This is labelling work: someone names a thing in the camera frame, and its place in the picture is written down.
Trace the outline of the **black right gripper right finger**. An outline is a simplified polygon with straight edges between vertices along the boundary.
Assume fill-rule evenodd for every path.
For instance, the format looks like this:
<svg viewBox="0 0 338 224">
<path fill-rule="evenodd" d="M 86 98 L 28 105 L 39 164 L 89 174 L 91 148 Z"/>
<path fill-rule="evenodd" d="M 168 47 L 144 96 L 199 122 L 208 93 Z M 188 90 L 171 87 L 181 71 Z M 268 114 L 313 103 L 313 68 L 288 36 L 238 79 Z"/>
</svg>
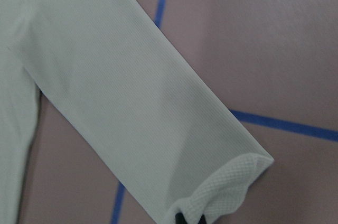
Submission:
<svg viewBox="0 0 338 224">
<path fill-rule="evenodd" d="M 206 219 L 205 219 L 205 215 L 202 215 L 200 220 L 199 220 L 199 224 L 206 224 Z"/>
</svg>

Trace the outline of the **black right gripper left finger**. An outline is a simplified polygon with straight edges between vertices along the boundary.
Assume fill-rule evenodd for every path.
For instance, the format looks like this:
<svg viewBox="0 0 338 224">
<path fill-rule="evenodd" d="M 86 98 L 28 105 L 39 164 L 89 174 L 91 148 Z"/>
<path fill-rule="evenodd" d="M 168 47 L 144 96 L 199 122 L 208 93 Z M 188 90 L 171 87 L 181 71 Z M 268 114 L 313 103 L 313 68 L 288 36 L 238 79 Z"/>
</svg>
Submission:
<svg viewBox="0 0 338 224">
<path fill-rule="evenodd" d="M 183 214 L 181 212 L 175 215 L 175 224 L 183 224 Z"/>
</svg>

